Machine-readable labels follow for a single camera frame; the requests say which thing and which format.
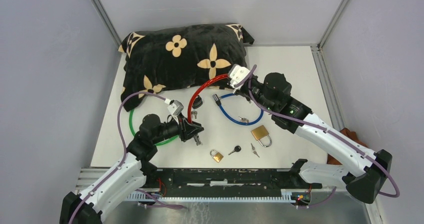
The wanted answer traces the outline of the red cable lock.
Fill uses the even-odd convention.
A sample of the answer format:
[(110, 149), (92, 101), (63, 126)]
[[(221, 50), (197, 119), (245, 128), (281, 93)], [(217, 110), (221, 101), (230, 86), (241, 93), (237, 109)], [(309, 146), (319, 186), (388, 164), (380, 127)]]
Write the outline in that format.
[(210, 79), (210, 80), (208, 80), (207, 82), (205, 82), (204, 84), (202, 84), (195, 92), (194, 92), (194, 94), (192, 95), (192, 97), (191, 97), (191, 99), (190, 99), (190, 101), (189, 101), (189, 103), (188, 103), (188, 108), (187, 108), (187, 115), (188, 115), (188, 117), (187, 117), (187, 119), (188, 119), (188, 123), (189, 124), (192, 124), (193, 123), (193, 121), (192, 121), (192, 115), (191, 115), (191, 111), (192, 111), (192, 107), (193, 107), (193, 104), (194, 104), (194, 101), (195, 101), (195, 99), (197, 98), (197, 96), (205, 89), (205, 88), (207, 88), (207, 87), (209, 87), (210, 85), (212, 85), (212, 84), (214, 84), (214, 83), (216, 83), (216, 82), (218, 82), (218, 81), (220, 81), (220, 80), (228, 80), (229, 79), (229, 75), (228, 74), (221, 74), (221, 75), (218, 75), (218, 76), (216, 76), (216, 77), (214, 77), (214, 78), (212, 78), (212, 79)]

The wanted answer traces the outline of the small brass padlock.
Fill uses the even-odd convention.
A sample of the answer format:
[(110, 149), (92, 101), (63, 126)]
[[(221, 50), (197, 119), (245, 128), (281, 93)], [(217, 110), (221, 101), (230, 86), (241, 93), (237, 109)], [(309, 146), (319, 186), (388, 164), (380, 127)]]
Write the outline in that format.
[(220, 163), (222, 161), (222, 159), (224, 158), (224, 156), (220, 152), (218, 152), (217, 150), (214, 150), (214, 149), (212, 149), (209, 152), (209, 154), (216, 163)]

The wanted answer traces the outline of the blue cable lock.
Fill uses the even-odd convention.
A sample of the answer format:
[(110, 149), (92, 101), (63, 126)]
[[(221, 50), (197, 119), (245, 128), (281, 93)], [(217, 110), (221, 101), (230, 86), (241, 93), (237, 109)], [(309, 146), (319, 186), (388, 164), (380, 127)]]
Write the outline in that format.
[(228, 119), (228, 120), (230, 120), (231, 122), (233, 122), (233, 123), (235, 123), (235, 124), (237, 124), (237, 125), (240, 125), (240, 126), (252, 126), (252, 125), (254, 125), (254, 124), (256, 124), (256, 123), (258, 123), (262, 118), (263, 118), (263, 115), (264, 115), (264, 111), (261, 109), (260, 110), (260, 114), (259, 114), (259, 116), (258, 116), (258, 118), (257, 119), (255, 119), (254, 121), (249, 121), (249, 123), (243, 123), (243, 122), (240, 122), (240, 120), (239, 120), (239, 118), (237, 118), (237, 119), (234, 119), (233, 117), (231, 117), (226, 111), (225, 111), (225, 109), (224, 109), (224, 107), (223, 107), (223, 105), (222, 105), (222, 103), (221, 103), (221, 100), (222, 99), (225, 99), (225, 98), (228, 98), (228, 97), (232, 97), (232, 96), (235, 96), (235, 94), (233, 94), (233, 93), (228, 93), (228, 94), (224, 94), (224, 95), (221, 95), (221, 96), (218, 96), (217, 94), (213, 94), (212, 95), (212, 97), (213, 97), (213, 99), (214, 99), (214, 101), (215, 101), (215, 104), (219, 107), (219, 109), (220, 109), (220, 111), (222, 112), (222, 114)]

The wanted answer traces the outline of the large brass padlock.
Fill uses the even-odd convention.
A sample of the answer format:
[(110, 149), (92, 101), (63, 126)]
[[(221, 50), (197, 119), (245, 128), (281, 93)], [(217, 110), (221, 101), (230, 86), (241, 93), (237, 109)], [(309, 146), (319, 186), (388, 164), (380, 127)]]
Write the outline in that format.
[(264, 125), (258, 126), (251, 131), (254, 139), (264, 148), (269, 148), (273, 141), (270, 137), (270, 134)]

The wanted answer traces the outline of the green cable lock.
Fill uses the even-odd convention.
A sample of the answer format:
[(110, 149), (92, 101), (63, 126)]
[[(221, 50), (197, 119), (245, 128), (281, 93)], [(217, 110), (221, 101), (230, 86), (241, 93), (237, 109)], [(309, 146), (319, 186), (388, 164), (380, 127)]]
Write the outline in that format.
[[(129, 112), (128, 125), (129, 125), (129, 129), (130, 129), (131, 134), (132, 134), (133, 136), (135, 136), (135, 135), (136, 135), (136, 131), (135, 131), (135, 128), (134, 128), (134, 125), (133, 125), (133, 116), (134, 116), (134, 110), (131, 110), (131, 111)], [(163, 146), (163, 145), (166, 145), (166, 144), (168, 144), (168, 143), (170, 143), (170, 142), (172, 142), (172, 141), (176, 140), (178, 137), (179, 137), (178, 135), (173, 136), (173, 137), (171, 137), (171, 138), (169, 138), (169, 139), (166, 139), (166, 140), (164, 140), (164, 141), (158, 142), (158, 143), (156, 143), (155, 145), (156, 145), (156, 146)]]

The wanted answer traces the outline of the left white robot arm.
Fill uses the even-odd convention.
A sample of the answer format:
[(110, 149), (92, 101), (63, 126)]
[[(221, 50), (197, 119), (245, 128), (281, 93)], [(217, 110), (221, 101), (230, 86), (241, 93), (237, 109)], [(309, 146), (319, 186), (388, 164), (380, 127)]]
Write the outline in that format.
[(125, 157), (81, 193), (69, 192), (63, 198), (59, 223), (102, 224), (136, 189), (156, 184), (157, 167), (150, 161), (158, 151), (157, 143), (178, 136), (183, 142), (194, 139), (200, 144), (202, 131), (200, 123), (189, 122), (183, 114), (168, 122), (161, 122), (156, 114), (146, 115), (125, 148)]

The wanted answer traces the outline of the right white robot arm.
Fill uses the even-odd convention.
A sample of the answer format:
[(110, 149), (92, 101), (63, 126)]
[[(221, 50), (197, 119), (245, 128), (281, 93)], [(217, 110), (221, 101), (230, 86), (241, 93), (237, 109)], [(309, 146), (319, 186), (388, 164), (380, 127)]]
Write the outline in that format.
[(282, 73), (269, 73), (263, 82), (248, 71), (230, 74), (229, 85), (236, 95), (253, 101), (270, 114), (278, 127), (308, 140), (339, 161), (339, 165), (308, 159), (296, 161), (295, 171), (288, 175), (293, 187), (317, 183), (344, 188), (365, 204), (372, 204), (378, 195), (391, 198), (400, 195), (397, 186), (394, 194), (381, 191), (386, 180), (393, 181), (392, 154), (385, 149), (375, 151), (360, 145), (326, 124), (311, 108), (291, 96), (292, 85)]

